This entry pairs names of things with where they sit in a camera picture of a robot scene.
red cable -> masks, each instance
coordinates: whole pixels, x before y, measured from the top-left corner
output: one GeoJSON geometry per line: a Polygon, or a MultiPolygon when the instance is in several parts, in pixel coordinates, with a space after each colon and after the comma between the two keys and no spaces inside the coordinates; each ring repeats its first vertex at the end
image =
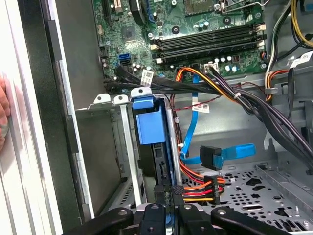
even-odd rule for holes
{"type": "Polygon", "coordinates": [[[185,192],[184,195],[195,195],[195,196],[201,196],[207,193],[213,192],[213,190],[209,189],[207,191],[203,191],[203,192],[185,192]]]}
{"type": "Polygon", "coordinates": [[[201,185],[204,184],[204,181],[200,181],[200,180],[197,180],[196,178],[194,178],[193,176],[191,176],[189,173],[187,173],[186,171],[182,170],[182,172],[188,177],[190,178],[191,180],[195,181],[196,183],[199,183],[201,185]]]}

white label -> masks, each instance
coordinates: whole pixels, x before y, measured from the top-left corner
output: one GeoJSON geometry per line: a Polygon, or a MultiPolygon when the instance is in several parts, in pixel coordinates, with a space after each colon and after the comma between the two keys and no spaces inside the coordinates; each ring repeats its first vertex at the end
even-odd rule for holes
{"type": "Polygon", "coordinates": [[[295,59],[293,63],[291,64],[290,68],[295,68],[298,65],[299,61],[300,59],[295,59]]]}
{"type": "Polygon", "coordinates": [[[210,113],[210,107],[208,104],[200,104],[199,102],[192,102],[192,105],[195,105],[195,106],[192,106],[192,111],[197,111],[197,112],[206,113],[206,114],[210,113]]]}
{"type": "Polygon", "coordinates": [[[140,84],[144,87],[150,87],[152,78],[153,78],[153,72],[148,71],[148,70],[143,70],[140,84]]]}
{"type": "Polygon", "coordinates": [[[307,53],[304,53],[301,58],[300,58],[300,62],[298,64],[302,64],[305,62],[308,62],[311,59],[313,51],[309,51],[307,53]]]}
{"type": "Polygon", "coordinates": [[[292,63],[292,65],[290,66],[290,68],[295,68],[300,64],[306,63],[311,59],[311,56],[313,54],[313,51],[309,51],[307,53],[304,53],[300,59],[296,59],[294,60],[294,62],[292,63]]]}

blue sata port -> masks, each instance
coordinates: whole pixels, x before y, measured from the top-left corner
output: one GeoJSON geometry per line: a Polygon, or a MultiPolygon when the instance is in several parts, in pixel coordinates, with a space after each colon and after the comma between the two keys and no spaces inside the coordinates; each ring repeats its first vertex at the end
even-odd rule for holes
{"type": "Polygon", "coordinates": [[[118,55],[118,60],[121,65],[129,65],[131,63],[131,54],[125,53],[118,55]]]}
{"type": "Polygon", "coordinates": [[[130,53],[125,53],[125,54],[120,54],[118,55],[118,60],[130,60],[131,59],[131,54],[130,53]]]}

capacitor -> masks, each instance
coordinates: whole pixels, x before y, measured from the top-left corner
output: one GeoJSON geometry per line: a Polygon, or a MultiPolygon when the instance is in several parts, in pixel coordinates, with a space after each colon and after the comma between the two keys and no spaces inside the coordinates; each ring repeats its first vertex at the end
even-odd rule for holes
{"type": "Polygon", "coordinates": [[[157,20],[157,12],[154,12],[152,15],[153,15],[153,19],[157,20]]]}
{"type": "Polygon", "coordinates": [[[176,5],[177,5],[177,1],[176,1],[176,0],[173,0],[173,1],[172,1],[172,7],[176,7],[176,5]]]}
{"type": "Polygon", "coordinates": [[[203,28],[204,28],[204,24],[203,24],[203,23],[200,23],[200,24],[199,24],[199,28],[198,28],[198,30],[199,30],[199,31],[202,31],[202,30],[203,30],[203,28]]]}
{"type": "Polygon", "coordinates": [[[115,12],[115,6],[114,6],[114,4],[111,4],[111,5],[110,5],[110,8],[111,8],[111,11],[112,11],[112,12],[115,12]]]}
{"type": "Polygon", "coordinates": [[[233,72],[237,72],[238,71],[237,66],[233,66],[231,70],[233,70],[233,72]]]}
{"type": "Polygon", "coordinates": [[[209,22],[208,21],[205,21],[204,22],[204,29],[207,29],[209,27],[209,22]]]}

motherboard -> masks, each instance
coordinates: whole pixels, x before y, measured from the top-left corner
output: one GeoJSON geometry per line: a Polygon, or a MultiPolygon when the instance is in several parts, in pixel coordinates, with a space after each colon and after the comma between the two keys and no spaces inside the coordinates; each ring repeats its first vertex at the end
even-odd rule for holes
{"type": "Polygon", "coordinates": [[[255,2],[93,0],[104,82],[118,82],[119,65],[139,78],[144,70],[175,79],[183,66],[224,77],[264,72],[266,27],[255,2]]]}

